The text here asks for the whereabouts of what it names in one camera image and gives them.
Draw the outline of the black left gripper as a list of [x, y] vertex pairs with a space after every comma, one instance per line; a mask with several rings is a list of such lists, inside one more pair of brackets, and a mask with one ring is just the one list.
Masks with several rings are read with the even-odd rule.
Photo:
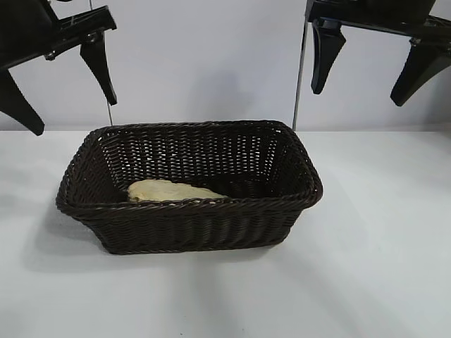
[[[1, 2], [1, 68], [9, 69], [40, 56], [53, 60], [76, 46], [110, 105], [116, 105], [106, 57], [104, 32], [116, 29], [107, 6], [58, 18], [48, 1]], [[27, 102], [8, 70], [1, 71], [1, 112], [33, 134], [44, 122]]]

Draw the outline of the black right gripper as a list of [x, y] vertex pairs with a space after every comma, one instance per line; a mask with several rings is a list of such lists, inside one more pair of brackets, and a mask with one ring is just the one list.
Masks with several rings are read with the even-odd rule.
[[434, 3], [308, 1], [305, 17], [312, 22], [314, 36], [313, 93], [323, 91], [329, 72], [345, 45], [341, 26], [346, 25], [412, 37], [404, 68], [390, 94], [396, 106], [403, 106], [431, 78], [450, 67], [450, 43], [427, 40], [450, 38], [450, 21], [430, 14]]

